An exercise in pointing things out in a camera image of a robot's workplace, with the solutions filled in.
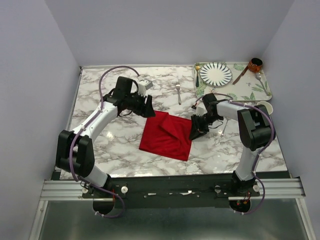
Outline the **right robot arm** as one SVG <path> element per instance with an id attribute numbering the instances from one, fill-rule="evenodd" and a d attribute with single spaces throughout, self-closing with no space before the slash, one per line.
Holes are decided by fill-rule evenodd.
<path id="1" fill-rule="evenodd" d="M 191 116 L 191 141 L 209 132 L 209 126 L 224 118 L 238 122 L 239 136 L 243 145 L 240 162 L 232 173 L 230 191 L 241 196 L 253 187 L 257 179 L 256 168 L 261 153 L 276 137 L 274 124 L 264 105 L 245 105 L 232 97 L 218 100 L 213 93 L 202 97 L 206 113 Z"/>

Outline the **red cloth napkin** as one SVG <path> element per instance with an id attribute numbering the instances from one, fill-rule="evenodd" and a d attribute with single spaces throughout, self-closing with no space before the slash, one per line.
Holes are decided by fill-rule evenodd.
<path id="1" fill-rule="evenodd" d="M 156 111 L 146 120 L 139 149 L 159 156 L 186 162 L 192 141 L 192 121 L 164 111 Z"/>

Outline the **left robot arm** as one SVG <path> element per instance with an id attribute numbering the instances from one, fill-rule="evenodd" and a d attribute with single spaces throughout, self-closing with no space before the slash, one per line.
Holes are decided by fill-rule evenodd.
<path id="1" fill-rule="evenodd" d="M 121 117 L 124 110 L 143 118 L 155 117 L 152 96 L 146 94 L 152 86 L 151 80 L 118 77 L 115 88 L 102 97 L 102 102 L 83 123 L 59 134 L 56 167 L 94 185 L 93 191 L 99 197 L 107 197 L 112 188 L 111 176 L 96 166 L 93 144 L 105 127 Z"/>

